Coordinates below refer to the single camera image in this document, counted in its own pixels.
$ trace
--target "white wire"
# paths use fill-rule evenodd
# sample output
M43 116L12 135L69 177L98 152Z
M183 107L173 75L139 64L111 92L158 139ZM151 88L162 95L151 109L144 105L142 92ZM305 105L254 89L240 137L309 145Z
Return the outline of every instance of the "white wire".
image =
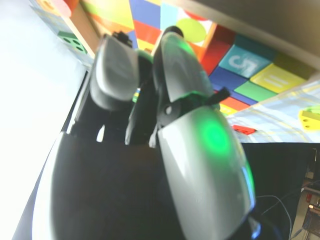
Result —
M274 195L263 195L263 196L256 196L256 198L265 198L265 197L271 197L271 198L276 198L278 199L278 201L281 203L281 205L283 206L286 214L288 215L288 218L289 218L289 222L290 222L290 232L289 232L289 240L291 238L291 231L292 231L292 221L291 221L291 217L289 215L289 212L286 208L286 206L284 205L284 203L280 200L280 198L278 198L277 196L274 196Z

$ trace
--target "plaid tablecloth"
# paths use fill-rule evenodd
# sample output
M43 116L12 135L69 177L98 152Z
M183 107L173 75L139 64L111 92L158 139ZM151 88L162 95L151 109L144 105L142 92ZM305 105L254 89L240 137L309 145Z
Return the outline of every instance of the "plaid tablecloth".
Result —
M320 143L319 131L303 130L299 111L320 105L320 77L227 117L230 125L256 129L236 133L242 143Z

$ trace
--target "green block with holes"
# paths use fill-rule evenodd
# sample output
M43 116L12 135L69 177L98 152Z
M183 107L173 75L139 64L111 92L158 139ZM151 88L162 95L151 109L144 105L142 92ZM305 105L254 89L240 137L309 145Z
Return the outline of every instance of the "green block with holes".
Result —
M66 44L71 45L74 49L87 54L87 50L73 33L60 31L58 33L58 37L61 38Z
M234 91L258 102L277 95L275 92L256 85L251 81L246 81Z

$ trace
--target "green circle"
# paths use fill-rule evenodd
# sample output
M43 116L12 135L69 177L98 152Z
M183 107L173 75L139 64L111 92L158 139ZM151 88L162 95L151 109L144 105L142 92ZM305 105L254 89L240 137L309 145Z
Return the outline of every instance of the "green circle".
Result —
M179 20L176 26L182 30L184 39L189 42L199 43L206 38L206 29L197 20L184 18Z

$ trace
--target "robotic hand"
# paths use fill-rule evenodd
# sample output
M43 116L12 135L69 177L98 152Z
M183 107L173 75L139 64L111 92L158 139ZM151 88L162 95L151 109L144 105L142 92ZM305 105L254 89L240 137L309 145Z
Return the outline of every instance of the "robotic hand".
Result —
M105 35L92 67L93 101L121 111L139 98L126 129L127 145L159 148L178 219L188 240L254 239L255 190L250 166L208 76L177 27L168 28L150 55L130 48L123 33ZM235 237L246 225L249 238Z

